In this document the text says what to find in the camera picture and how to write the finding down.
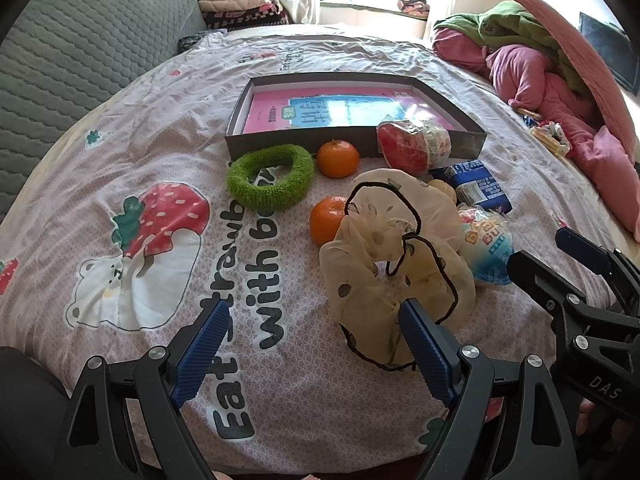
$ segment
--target snack bag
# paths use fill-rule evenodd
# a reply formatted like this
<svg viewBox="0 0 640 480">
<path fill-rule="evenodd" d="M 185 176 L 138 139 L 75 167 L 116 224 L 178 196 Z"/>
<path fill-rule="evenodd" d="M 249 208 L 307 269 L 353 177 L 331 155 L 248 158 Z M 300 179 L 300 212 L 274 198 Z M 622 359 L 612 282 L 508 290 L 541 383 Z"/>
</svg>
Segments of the snack bag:
<svg viewBox="0 0 640 480">
<path fill-rule="evenodd" d="M 430 121 L 384 121 L 376 131 L 380 152 L 386 163 L 411 175 L 443 164 L 451 153 L 449 132 Z"/>
<path fill-rule="evenodd" d="M 506 219 L 481 207 L 460 204 L 464 239 L 460 256 L 476 280 L 494 285 L 509 285 L 507 261 L 513 254 L 513 237 Z"/>
<path fill-rule="evenodd" d="M 491 209 L 503 215 L 511 211 L 507 195 L 480 160 L 436 168 L 429 173 L 433 178 L 449 184 L 456 191 L 460 202 Z"/>
<path fill-rule="evenodd" d="M 571 151 L 571 143 L 558 123 L 544 121 L 530 128 L 529 133 L 558 158 L 567 156 Z"/>
</svg>

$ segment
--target red packaged snack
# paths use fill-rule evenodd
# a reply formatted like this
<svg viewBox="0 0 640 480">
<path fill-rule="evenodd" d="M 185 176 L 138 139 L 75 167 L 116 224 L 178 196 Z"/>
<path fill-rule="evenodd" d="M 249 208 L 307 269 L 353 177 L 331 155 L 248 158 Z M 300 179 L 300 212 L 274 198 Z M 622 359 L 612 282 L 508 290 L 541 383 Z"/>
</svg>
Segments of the red packaged snack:
<svg viewBox="0 0 640 480">
<path fill-rule="evenodd" d="M 376 131 L 386 163 L 412 175 L 434 168 L 451 152 L 448 131 L 428 121 L 385 121 Z"/>
</svg>

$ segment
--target plastic bag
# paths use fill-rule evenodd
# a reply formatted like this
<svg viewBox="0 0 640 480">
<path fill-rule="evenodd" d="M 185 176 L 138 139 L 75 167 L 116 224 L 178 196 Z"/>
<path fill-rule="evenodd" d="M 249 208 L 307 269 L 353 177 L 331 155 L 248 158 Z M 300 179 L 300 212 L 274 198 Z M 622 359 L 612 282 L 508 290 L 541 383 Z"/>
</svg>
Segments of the plastic bag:
<svg viewBox="0 0 640 480">
<path fill-rule="evenodd" d="M 541 122 L 532 127 L 529 133 L 558 158 L 567 156 L 567 153 L 571 151 L 571 143 L 566 138 L 562 126 L 558 123 Z"/>
<path fill-rule="evenodd" d="M 504 216 L 478 206 L 458 207 L 464 241 L 460 256 L 476 280 L 494 285 L 509 285 L 507 261 L 513 254 L 513 237 Z"/>
<path fill-rule="evenodd" d="M 397 369 L 414 360 L 396 319 L 402 301 L 417 298 L 451 331 L 473 307 L 474 279 L 456 253 L 461 221 L 446 194 L 402 171 L 368 171 L 352 189 L 334 241 L 320 249 L 329 306 L 353 351 Z M 394 294 L 377 277 L 380 261 L 395 276 Z"/>
<path fill-rule="evenodd" d="M 431 121 L 385 121 L 376 131 L 386 163 L 412 175 L 443 164 L 451 153 L 449 132 Z"/>
</svg>

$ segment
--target pink book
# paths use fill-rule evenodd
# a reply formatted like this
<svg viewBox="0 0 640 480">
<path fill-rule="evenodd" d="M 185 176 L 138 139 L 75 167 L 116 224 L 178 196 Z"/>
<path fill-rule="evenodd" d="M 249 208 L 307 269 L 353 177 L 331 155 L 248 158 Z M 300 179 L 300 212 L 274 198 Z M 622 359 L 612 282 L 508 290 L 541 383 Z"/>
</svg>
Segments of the pink book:
<svg viewBox="0 0 640 480">
<path fill-rule="evenodd" d="M 397 119 L 455 128 L 411 91 L 391 88 L 294 88 L 254 94 L 244 134 L 289 128 L 377 126 Z"/>
</svg>

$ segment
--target windowsill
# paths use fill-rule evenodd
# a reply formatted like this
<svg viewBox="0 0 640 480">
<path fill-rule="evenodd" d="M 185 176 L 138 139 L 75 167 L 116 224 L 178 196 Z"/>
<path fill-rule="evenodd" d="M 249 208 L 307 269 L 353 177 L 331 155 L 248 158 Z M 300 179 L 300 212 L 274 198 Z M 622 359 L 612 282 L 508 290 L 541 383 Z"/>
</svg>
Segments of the windowsill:
<svg viewBox="0 0 640 480">
<path fill-rule="evenodd" d="M 400 12 L 399 10 L 389 10 L 389 9 L 380 9 L 378 7 L 369 7 L 363 5 L 354 5 L 354 4 L 336 4 L 333 2 L 320 2 L 321 7 L 333 7 L 333 8 L 343 8 L 343 9 L 354 9 L 354 10 L 370 10 L 371 12 L 384 12 L 385 14 L 395 14 L 396 16 L 404 16 L 405 18 L 411 18 L 413 20 L 419 20 L 420 22 L 426 22 L 426 18 L 421 18 L 420 16 L 411 16 L 409 14 L 405 14 L 404 12 Z"/>
</svg>

